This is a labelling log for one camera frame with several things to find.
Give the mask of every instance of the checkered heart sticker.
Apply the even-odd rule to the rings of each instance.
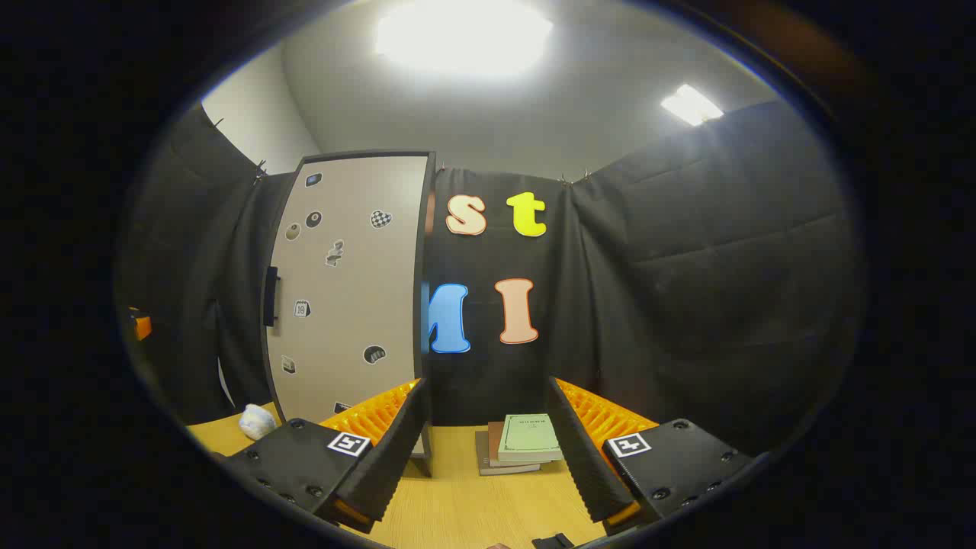
[[[391,221],[393,221],[393,216],[383,210],[374,210],[369,216],[369,223],[373,226],[373,229],[382,229],[389,225]]]

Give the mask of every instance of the white wall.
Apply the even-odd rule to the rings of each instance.
[[[288,88],[281,43],[250,60],[210,91],[203,109],[218,130],[269,174],[292,172],[303,156],[321,150]]]

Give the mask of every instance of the yellow letter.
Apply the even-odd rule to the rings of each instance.
[[[541,236],[543,232],[546,232],[545,223],[536,223],[536,210],[545,210],[546,203],[542,200],[536,200],[535,194],[531,192],[516,194],[506,200],[505,204],[514,208],[511,220],[519,234]]]
[[[454,234],[482,234],[488,227],[485,216],[485,203],[477,196],[457,194],[447,201],[447,230]]]
[[[506,278],[495,282],[495,289],[502,294],[505,308],[505,331],[502,343],[516,345],[539,339],[539,330],[532,327],[529,318],[529,290],[535,284],[528,278]]]

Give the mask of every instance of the black foam block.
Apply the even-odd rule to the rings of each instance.
[[[554,377],[549,378],[546,412],[590,519],[602,521],[632,504],[634,497],[607,466]]]
[[[603,451],[641,507],[657,518],[705,501],[752,462],[687,419],[611,439]]]
[[[228,457],[224,465],[319,518],[334,521],[332,500],[369,439],[293,418]]]
[[[407,394],[380,442],[362,458],[337,490],[342,501],[374,521],[383,518],[417,437],[427,422],[426,392],[427,380],[421,379]]]

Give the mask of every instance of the ceiling light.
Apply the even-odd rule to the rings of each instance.
[[[551,29],[508,0],[420,0],[380,20],[377,52],[417,69],[515,74],[542,55]]]
[[[692,126],[722,115],[721,109],[687,84],[678,88],[674,95],[665,97],[661,106]]]

